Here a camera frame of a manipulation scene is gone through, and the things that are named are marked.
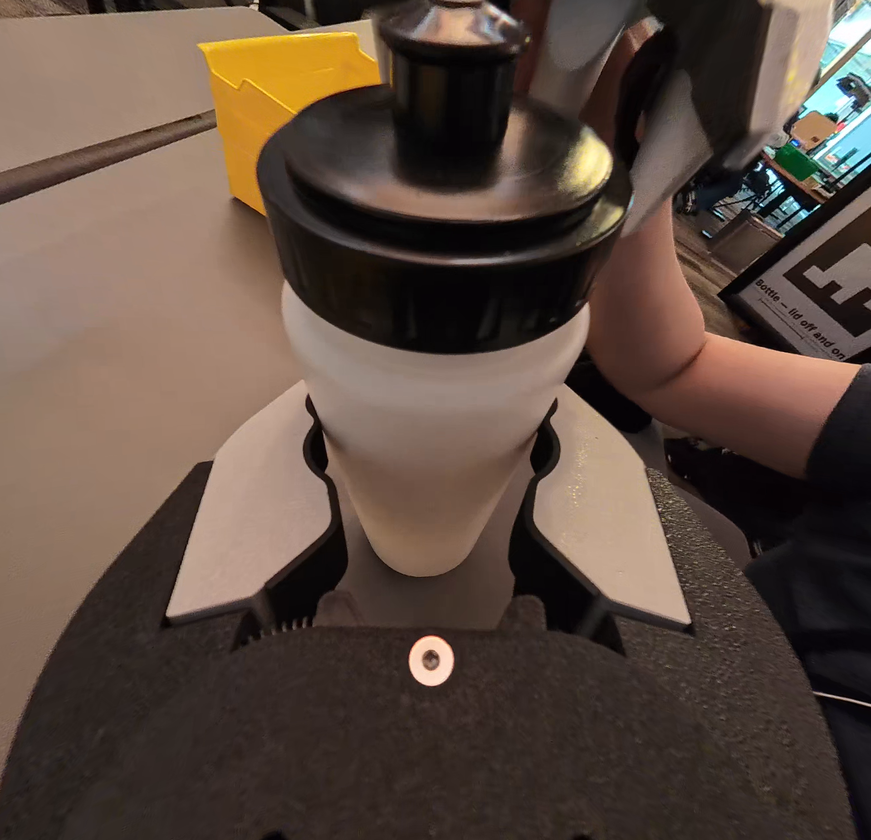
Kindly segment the yellow plastic bin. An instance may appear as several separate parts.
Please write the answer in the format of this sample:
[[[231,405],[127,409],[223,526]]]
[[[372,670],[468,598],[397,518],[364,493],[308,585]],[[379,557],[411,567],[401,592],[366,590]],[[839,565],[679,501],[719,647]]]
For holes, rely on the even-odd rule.
[[[262,215],[256,166],[266,141],[305,107],[382,82],[371,20],[204,42],[199,50],[209,72],[230,193]]]

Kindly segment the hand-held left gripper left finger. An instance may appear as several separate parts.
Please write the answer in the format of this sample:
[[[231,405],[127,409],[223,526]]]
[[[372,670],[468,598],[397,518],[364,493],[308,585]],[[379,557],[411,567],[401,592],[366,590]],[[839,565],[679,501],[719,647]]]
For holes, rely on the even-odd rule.
[[[173,626],[234,612],[260,626],[314,615],[347,569],[321,424],[295,385],[223,443],[166,608]]]

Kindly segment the black bottle lid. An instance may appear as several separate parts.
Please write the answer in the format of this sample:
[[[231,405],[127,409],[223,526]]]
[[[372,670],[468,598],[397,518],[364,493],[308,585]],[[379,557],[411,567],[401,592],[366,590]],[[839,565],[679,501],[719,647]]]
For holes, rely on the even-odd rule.
[[[406,0],[376,29],[389,83],[308,105],[259,153],[289,287],[408,352],[494,352],[569,323],[625,222],[626,167],[514,94],[528,31],[490,1]]]

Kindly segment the person's right hand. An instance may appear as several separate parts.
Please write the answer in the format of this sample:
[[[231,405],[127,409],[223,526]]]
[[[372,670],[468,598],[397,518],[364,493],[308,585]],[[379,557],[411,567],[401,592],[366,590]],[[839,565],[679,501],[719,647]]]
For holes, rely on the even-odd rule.
[[[582,122],[593,128],[599,137],[612,149],[616,148],[617,114],[621,100],[620,94],[624,77],[632,62],[637,59],[638,52],[647,40],[652,37],[652,30],[647,25],[648,14],[650,13],[648,1],[649,0],[647,0],[646,3],[648,10],[646,16],[626,32],[625,37],[620,40],[618,47],[615,48],[615,51],[607,64],[607,74],[610,77],[617,73],[622,73],[623,75],[619,82],[617,112],[614,119],[596,120],[594,119],[593,114],[584,115],[580,119]],[[529,80],[535,66],[535,57],[538,49],[537,35],[540,33],[539,24],[546,16],[547,8],[547,0],[510,0],[510,15],[525,25],[530,36],[527,50],[517,61],[514,82],[514,91],[517,95],[525,96],[528,94]]]

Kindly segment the white plastic bottle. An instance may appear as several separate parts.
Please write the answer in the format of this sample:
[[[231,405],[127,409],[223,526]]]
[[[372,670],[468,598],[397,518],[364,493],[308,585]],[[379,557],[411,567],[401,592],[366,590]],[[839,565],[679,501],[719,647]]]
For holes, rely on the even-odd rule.
[[[328,323],[284,283],[281,314],[328,451],[378,557],[432,577],[471,553],[590,329],[476,354],[377,345]]]

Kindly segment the person's right forearm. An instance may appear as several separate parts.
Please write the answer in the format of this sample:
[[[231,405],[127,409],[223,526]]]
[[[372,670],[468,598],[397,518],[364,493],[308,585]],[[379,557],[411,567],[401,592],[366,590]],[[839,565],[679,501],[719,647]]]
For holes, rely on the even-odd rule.
[[[661,422],[734,450],[811,444],[859,372],[707,332],[677,258],[670,201],[620,239],[591,304],[588,344],[604,377]]]

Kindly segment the black textured pad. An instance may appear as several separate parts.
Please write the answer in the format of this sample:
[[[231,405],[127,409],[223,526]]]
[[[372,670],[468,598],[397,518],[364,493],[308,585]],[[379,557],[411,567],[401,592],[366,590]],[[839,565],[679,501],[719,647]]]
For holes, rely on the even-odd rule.
[[[565,384],[616,430],[637,434],[651,427],[651,415],[620,393],[586,350],[572,366]]]

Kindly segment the black framed tag sign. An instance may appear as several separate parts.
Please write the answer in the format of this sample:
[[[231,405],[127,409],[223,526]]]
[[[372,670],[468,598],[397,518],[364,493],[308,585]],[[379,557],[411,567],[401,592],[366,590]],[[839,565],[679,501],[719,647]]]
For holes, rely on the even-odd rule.
[[[767,346],[869,363],[869,171],[791,229],[719,296]]]

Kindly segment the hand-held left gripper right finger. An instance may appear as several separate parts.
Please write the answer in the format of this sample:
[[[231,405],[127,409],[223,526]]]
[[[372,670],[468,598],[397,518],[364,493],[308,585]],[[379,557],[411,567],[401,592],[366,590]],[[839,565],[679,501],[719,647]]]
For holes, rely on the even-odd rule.
[[[609,633],[617,619],[691,633],[647,470],[625,438],[560,389],[529,453],[532,476],[509,540],[515,596],[560,633]]]

